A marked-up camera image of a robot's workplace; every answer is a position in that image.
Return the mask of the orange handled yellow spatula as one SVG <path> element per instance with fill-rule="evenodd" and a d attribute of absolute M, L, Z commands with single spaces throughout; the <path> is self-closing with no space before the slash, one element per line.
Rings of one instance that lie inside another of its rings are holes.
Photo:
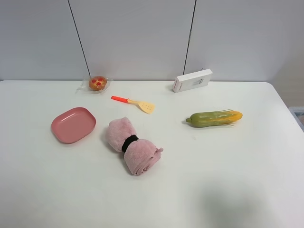
<path fill-rule="evenodd" d="M 145 101 L 135 101 L 135 100 L 131 100 L 129 98 L 122 98 L 122 97 L 118 97 L 118 96 L 111 96 L 111 99 L 119 101 L 119 102 L 135 105 L 141 111 L 143 111 L 147 114 L 153 113 L 153 111 L 155 109 L 154 104 L 151 104 L 151 103 L 148 103 L 148 102 L 145 102 Z"/>

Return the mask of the rolled pink towel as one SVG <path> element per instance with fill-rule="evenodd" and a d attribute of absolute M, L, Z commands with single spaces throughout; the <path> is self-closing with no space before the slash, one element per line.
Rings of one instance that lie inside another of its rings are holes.
<path fill-rule="evenodd" d="M 127 117 L 111 121 L 105 131 L 105 138 L 115 151 L 123 153 L 132 175 L 148 171 L 163 152 L 163 148 L 157 148 L 151 141 L 138 138 Z"/>

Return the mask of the white cardboard box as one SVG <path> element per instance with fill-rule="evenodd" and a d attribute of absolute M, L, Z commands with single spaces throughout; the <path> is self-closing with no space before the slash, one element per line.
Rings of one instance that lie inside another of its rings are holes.
<path fill-rule="evenodd" d="M 201 70 L 175 77 L 172 90 L 175 93 L 207 86 L 213 72 L 210 69 Z"/>

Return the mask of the wrapped fruit pastry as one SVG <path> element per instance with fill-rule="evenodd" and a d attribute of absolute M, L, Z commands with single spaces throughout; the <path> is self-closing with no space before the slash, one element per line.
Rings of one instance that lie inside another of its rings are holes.
<path fill-rule="evenodd" d="M 105 76 L 85 76 L 76 93 L 103 94 L 112 81 Z"/>

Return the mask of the toy corn cob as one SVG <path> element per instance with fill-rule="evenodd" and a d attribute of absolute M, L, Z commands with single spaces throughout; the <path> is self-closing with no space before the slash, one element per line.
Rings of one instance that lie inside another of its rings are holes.
<path fill-rule="evenodd" d="M 239 121 L 243 114 L 234 110 L 194 113 L 186 119 L 186 123 L 193 127 L 204 128 L 213 126 L 232 125 Z"/>

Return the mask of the pink square plate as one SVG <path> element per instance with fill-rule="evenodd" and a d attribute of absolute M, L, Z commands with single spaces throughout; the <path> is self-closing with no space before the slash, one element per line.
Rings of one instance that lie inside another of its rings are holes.
<path fill-rule="evenodd" d="M 86 108 L 76 107 L 57 116 L 51 130 L 60 142 L 71 144 L 89 135 L 95 125 L 96 118 Z"/>

